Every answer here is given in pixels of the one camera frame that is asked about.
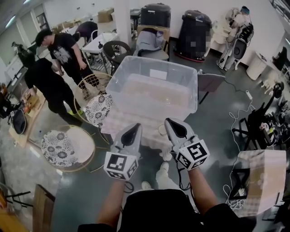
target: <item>clear plastic storage bin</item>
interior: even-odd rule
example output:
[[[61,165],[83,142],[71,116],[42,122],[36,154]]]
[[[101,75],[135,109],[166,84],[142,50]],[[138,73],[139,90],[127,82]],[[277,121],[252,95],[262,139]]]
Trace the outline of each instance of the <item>clear plastic storage bin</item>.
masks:
[[[171,62],[127,56],[106,92],[121,111],[159,120],[184,120],[198,107],[197,71]]]

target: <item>black and white marker cube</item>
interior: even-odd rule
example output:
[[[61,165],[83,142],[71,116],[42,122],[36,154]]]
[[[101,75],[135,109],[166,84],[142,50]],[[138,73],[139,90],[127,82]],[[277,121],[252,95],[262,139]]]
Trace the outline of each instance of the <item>black and white marker cube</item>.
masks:
[[[138,167],[135,155],[123,155],[119,153],[106,153],[104,170],[110,177],[116,179],[130,180]]]
[[[176,159],[187,169],[191,170],[202,165],[209,157],[209,151],[204,140],[194,142],[186,147],[180,148]]]

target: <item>gray floor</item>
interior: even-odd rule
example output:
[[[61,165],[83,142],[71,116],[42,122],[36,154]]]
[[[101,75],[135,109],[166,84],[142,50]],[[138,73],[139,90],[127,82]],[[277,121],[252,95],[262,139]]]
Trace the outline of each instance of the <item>gray floor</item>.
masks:
[[[220,69],[215,64],[217,58],[215,54],[210,53],[205,62],[195,63],[183,60],[174,56],[172,52],[170,53],[170,61],[172,62],[188,65],[197,70],[201,68],[206,73],[220,74]],[[65,79],[72,89],[76,88],[69,77],[65,77]],[[228,71],[226,79],[228,82],[235,84],[238,89],[248,90],[253,96],[252,104],[256,108],[270,99],[270,96],[264,95],[265,90],[257,86],[257,82],[253,82],[247,77],[245,68],[241,65],[237,71]],[[236,116],[238,109],[248,108],[249,103],[250,101],[245,93],[235,92],[234,86],[223,82],[215,93],[210,93],[203,104],[198,106],[197,112],[186,119],[186,122],[192,126],[200,139],[205,140],[209,148],[211,156],[201,169],[221,203],[226,200],[222,187],[224,184],[230,184],[229,174],[238,154],[238,148],[230,131],[233,119],[229,117],[228,113],[232,112]],[[240,118],[247,115],[248,113],[241,112]],[[39,142],[43,133],[49,129],[56,129],[63,124],[63,120],[45,108],[38,118],[32,137]],[[32,194],[24,198],[24,201],[28,202],[33,199],[35,184],[43,185],[53,195],[56,195],[53,231],[73,232],[77,231],[79,224],[93,223],[107,195],[112,179],[102,169],[94,173],[81,170],[75,173],[62,173],[61,175],[47,164],[42,156],[38,157],[39,151],[14,147],[14,141],[8,134],[6,120],[1,120],[0,126],[0,157],[3,161],[3,171],[7,185],[11,186],[15,192],[31,191]],[[86,123],[83,127],[91,134],[96,132],[94,127]],[[105,146],[98,133],[93,138],[96,145]],[[236,140],[242,149],[244,141],[237,136]],[[141,188],[143,180],[149,181],[153,187],[156,187],[155,173],[163,162],[158,152],[147,147],[141,148],[140,167],[131,179],[136,190]],[[92,170],[101,165],[104,155],[103,150],[97,150],[96,158],[88,169]],[[178,183],[176,163],[173,160],[170,162],[169,176],[174,182]],[[188,182],[186,172],[182,173],[182,180],[184,184]],[[29,221],[31,220],[30,212],[25,212],[25,215],[26,224],[31,225]]]

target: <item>checkered cloth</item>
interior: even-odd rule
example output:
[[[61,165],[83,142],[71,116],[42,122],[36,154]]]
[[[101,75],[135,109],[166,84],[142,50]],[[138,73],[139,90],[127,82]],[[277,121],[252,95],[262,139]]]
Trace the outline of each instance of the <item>checkered cloth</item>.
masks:
[[[101,133],[110,134],[114,140],[119,131],[134,123],[140,123],[142,125],[141,145],[148,146],[152,149],[160,149],[162,151],[160,156],[165,161],[171,160],[172,155],[170,151],[173,145],[167,136],[162,136],[158,131],[159,126],[164,125],[164,121],[162,120],[125,113],[113,105],[104,120]]]
[[[282,200],[286,176],[286,152],[277,150],[242,151],[239,158],[249,161],[247,198],[239,217],[256,216]]]

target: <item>black trash can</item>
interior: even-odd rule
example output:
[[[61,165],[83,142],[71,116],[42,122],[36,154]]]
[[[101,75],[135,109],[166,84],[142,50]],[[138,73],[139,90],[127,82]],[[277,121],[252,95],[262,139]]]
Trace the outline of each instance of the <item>black trash can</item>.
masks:
[[[170,27],[171,8],[162,3],[148,4],[141,8],[141,25]]]
[[[182,20],[175,54],[193,61],[204,61],[207,45],[210,45],[212,21],[198,10],[187,10]]]

